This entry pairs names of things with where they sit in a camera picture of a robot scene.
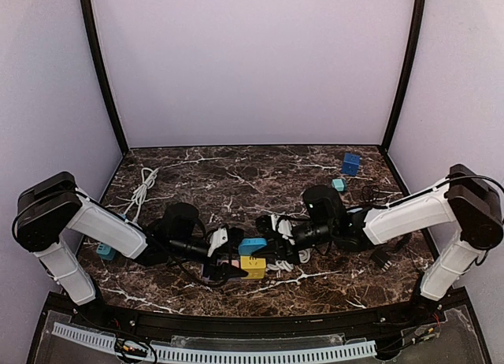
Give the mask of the blue adapter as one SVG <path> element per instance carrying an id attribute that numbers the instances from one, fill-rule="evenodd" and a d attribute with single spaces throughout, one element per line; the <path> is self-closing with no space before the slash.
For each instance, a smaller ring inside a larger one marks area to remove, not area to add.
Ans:
<path id="1" fill-rule="evenodd" d="M 267 244 L 264 238 L 244 238 L 238 246 L 238 252 L 240 256 L 251 256 Z"/>

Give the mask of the yellow cube socket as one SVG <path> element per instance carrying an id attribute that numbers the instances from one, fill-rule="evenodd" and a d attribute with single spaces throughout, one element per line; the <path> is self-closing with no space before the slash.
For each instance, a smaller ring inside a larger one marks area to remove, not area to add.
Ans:
<path id="1" fill-rule="evenodd" d="M 264 258 L 240 257 L 240 268 L 247 272 L 243 279 L 259 280 L 265 277 L 267 262 Z"/>

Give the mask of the purple power strip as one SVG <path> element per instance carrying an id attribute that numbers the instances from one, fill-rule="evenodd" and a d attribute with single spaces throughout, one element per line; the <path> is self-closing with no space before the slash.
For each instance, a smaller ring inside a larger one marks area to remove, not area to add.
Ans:
<path id="1" fill-rule="evenodd" d="M 209 277 L 210 277 L 209 267 L 206 264 L 202 264 L 201 278 L 204 281 L 209 281 Z"/>

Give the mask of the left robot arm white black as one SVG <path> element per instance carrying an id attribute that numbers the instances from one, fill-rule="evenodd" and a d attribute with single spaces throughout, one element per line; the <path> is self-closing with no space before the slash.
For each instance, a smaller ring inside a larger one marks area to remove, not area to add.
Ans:
<path id="1" fill-rule="evenodd" d="M 166 206 L 161 218 L 142 228 L 91 199 L 64 171 L 20 193 L 12 235 L 77 306 L 95 301 L 99 290 L 64 241 L 64 230 L 104 243 L 141 266 L 198 262 L 202 264 L 198 282 L 209 288 L 248 274 L 232 263 L 230 240 L 241 236 L 242 230 L 224 225 L 208 232 L 198 209 L 185 202 Z"/>

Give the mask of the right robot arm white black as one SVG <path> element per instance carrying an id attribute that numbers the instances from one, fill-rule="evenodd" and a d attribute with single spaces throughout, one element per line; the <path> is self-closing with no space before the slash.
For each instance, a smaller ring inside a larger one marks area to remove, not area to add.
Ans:
<path id="1" fill-rule="evenodd" d="M 502 242 L 502 194 L 498 181 L 462 164 L 451 166 L 431 187 L 383 205 L 346 207 L 337 190 L 315 185 L 302 194 L 309 216 L 300 225 L 292 227 L 290 216 L 256 220 L 267 244 L 252 255 L 299 264 L 301 250 L 321 244 L 360 252 L 417 230 L 455 223 L 454 236 L 420 279 L 419 296 L 439 301 L 483 253 Z"/>

